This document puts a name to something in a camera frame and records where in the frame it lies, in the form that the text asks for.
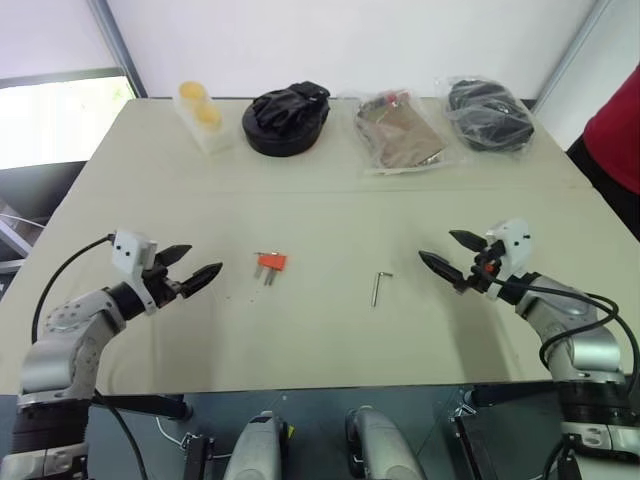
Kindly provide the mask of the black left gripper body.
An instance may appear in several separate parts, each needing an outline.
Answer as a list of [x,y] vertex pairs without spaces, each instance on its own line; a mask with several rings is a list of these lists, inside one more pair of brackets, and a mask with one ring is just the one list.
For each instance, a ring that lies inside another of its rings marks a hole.
[[142,272],[143,284],[150,293],[156,307],[164,307],[182,293],[182,284],[168,277],[168,269],[155,266]]

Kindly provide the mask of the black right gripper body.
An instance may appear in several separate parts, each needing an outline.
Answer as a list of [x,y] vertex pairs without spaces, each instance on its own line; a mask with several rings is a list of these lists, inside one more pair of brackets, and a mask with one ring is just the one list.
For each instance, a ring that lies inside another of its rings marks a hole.
[[486,240],[463,240],[461,244],[476,253],[467,282],[475,290],[487,293],[502,267],[503,241],[489,244]]

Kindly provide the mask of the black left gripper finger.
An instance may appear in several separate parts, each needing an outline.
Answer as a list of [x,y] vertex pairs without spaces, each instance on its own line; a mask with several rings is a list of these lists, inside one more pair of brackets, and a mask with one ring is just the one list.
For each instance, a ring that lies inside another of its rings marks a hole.
[[154,263],[168,268],[181,260],[191,248],[189,244],[171,245],[155,254]]
[[181,283],[179,294],[187,299],[209,285],[221,272],[222,262],[205,265]]

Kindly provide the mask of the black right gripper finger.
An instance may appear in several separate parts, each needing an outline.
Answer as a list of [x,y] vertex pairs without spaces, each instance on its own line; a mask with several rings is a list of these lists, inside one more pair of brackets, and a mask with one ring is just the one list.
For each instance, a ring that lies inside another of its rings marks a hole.
[[456,291],[465,291],[468,288],[463,273],[452,266],[439,255],[420,250],[418,255],[422,262],[436,275],[447,281]]
[[486,248],[486,239],[466,230],[450,230],[449,234],[463,247],[472,252],[482,252]]

